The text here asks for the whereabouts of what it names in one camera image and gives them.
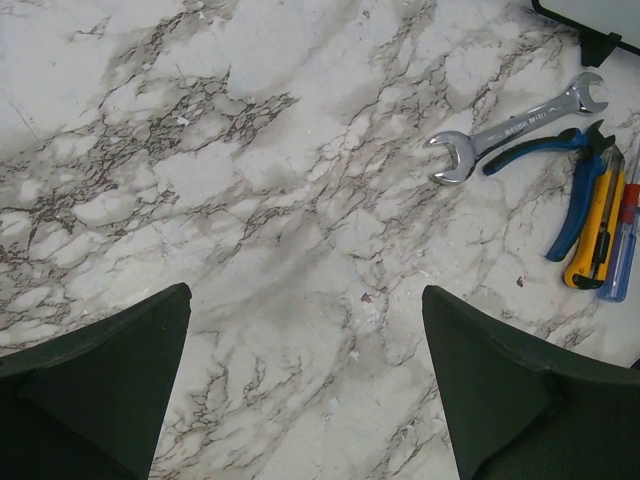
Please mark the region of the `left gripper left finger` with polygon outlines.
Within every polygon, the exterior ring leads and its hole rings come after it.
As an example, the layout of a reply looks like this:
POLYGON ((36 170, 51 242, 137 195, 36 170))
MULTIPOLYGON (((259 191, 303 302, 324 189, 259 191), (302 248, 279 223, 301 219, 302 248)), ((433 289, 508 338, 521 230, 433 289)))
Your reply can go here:
POLYGON ((179 283, 1 359, 4 479, 145 479, 184 349, 179 283))

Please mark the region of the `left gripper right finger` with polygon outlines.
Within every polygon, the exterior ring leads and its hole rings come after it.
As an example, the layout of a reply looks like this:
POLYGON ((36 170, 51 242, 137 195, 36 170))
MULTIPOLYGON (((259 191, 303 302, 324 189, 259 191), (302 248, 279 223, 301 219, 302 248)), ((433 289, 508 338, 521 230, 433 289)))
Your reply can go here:
POLYGON ((460 478, 638 478, 637 365, 558 347, 435 285, 422 315, 460 478))

